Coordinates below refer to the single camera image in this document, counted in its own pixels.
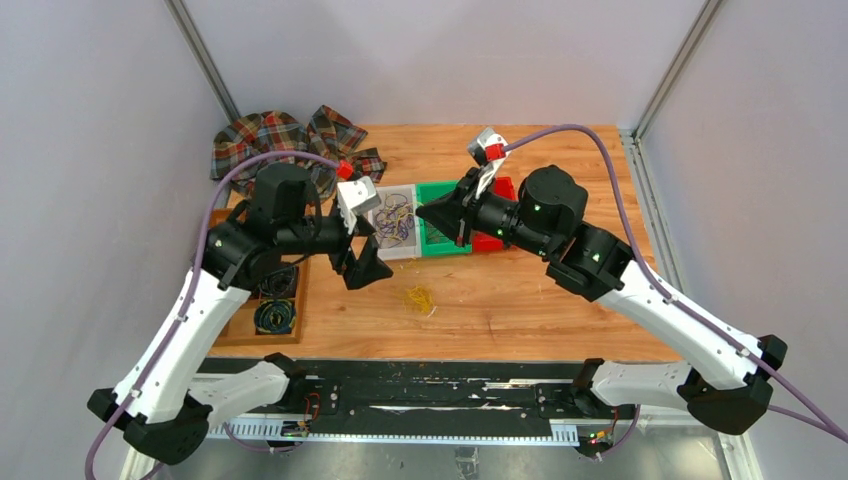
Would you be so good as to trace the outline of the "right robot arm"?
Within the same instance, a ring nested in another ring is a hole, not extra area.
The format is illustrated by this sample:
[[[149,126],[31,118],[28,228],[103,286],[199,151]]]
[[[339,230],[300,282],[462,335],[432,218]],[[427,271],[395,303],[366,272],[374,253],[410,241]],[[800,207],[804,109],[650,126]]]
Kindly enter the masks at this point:
[[[459,244],[485,234],[538,256],[557,286],[628,317],[679,354],[676,363],[585,361],[564,397],[580,414],[649,405],[685,411],[725,434],[746,432],[771,403],[770,373],[781,366],[786,344],[682,307],[681,294],[642,269],[628,244],[584,220],[587,200],[556,166],[534,170],[512,200],[493,193],[472,168],[416,213]]]

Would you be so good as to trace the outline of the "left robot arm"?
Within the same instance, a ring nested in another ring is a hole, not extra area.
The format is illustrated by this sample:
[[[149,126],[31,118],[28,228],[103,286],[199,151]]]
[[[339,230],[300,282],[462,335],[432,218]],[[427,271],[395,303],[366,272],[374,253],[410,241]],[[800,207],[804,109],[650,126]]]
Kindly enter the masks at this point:
[[[324,254],[350,290],[391,276],[366,219],[380,203],[373,181],[348,167],[339,176],[331,209],[323,213],[306,169],[262,168],[252,196],[200,234],[175,305],[137,365],[117,386],[94,391],[89,410],[136,451],[165,465],[186,460],[209,431],[255,408],[302,411],[306,374],[278,353],[200,390],[190,384],[221,330],[284,266]]]

